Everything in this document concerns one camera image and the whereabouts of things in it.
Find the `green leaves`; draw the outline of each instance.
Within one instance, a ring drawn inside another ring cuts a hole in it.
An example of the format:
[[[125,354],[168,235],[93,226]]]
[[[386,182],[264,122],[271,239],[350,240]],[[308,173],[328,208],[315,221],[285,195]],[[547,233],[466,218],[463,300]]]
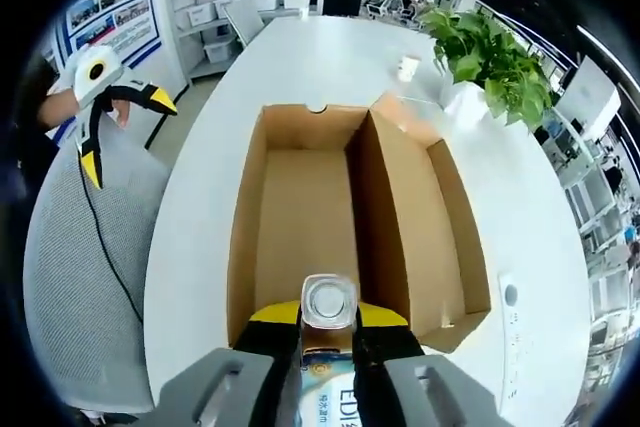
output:
[[[549,80],[537,57],[527,55],[513,35],[493,19],[466,12],[432,10],[420,18],[436,39],[434,63],[449,71],[455,83],[471,81],[483,87],[494,117],[507,112],[507,124],[522,121],[530,129],[551,108]]]

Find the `white table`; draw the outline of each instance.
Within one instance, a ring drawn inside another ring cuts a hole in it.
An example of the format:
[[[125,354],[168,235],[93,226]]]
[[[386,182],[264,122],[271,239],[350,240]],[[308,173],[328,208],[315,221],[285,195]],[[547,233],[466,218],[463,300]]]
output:
[[[155,228],[144,334],[156,401],[165,382],[227,345],[229,240],[261,107],[366,106],[385,90],[434,99],[441,78],[431,61],[432,47],[424,34],[373,21],[283,18],[240,55],[191,129]],[[409,85],[395,77],[405,54],[425,59]],[[463,133],[437,105],[409,103],[449,143],[488,269],[492,311],[450,358],[494,394],[515,425],[560,425],[582,382],[590,327],[587,269],[560,183],[524,126],[483,119],[475,131]],[[510,276],[519,292],[517,354],[506,347],[499,275]],[[516,355],[517,379],[506,368]],[[517,383],[517,395],[503,402],[507,380]]]

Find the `cardboard box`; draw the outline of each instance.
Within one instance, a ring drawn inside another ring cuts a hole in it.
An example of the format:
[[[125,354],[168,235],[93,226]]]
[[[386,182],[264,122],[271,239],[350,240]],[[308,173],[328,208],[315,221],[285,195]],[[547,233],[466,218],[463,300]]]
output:
[[[336,273],[451,352],[490,310],[471,207],[444,140],[385,94],[370,108],[271,105],[255,126],[229,257],[231,345],[250,316]]]

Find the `gray chair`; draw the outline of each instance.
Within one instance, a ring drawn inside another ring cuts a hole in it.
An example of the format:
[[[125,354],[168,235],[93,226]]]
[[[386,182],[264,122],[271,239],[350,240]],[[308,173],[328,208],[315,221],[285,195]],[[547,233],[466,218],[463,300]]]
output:
[[[264,29],[262,17],[252,0],[231,2],[223,9],[244,48]]]
[[[31,217],[24,303],[34,353],[68,405],[106,413],[153,408],[143,314],[151,237],[168,169],[103,114],[104,188],[80,170],[75,142],[54,159]],[[105,249],[125,290],[109,267]]]

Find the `bulletin board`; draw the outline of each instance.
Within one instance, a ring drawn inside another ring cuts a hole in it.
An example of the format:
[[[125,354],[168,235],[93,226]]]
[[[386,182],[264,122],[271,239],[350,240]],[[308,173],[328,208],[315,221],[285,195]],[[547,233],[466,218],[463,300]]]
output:
[[[134,67],[160,47],[152,0],[73,0],[58,33],[64,61],[85,44],[106,44]]]

